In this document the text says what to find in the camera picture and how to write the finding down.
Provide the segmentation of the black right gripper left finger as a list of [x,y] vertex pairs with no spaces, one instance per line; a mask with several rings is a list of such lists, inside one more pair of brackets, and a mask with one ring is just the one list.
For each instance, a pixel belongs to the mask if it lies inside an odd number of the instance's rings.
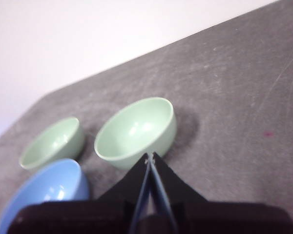
[[101,195],[98,202],[137,202],[147,171],[148,155],[141,158],[131,167],[125,176]]

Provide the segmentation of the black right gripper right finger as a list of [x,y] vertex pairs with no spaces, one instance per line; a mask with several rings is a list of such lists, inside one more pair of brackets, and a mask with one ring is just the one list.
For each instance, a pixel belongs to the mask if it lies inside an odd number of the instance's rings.
[[153,153],[155,168],[170,202],[207,202],[207,200],[186,184],[156,153]]

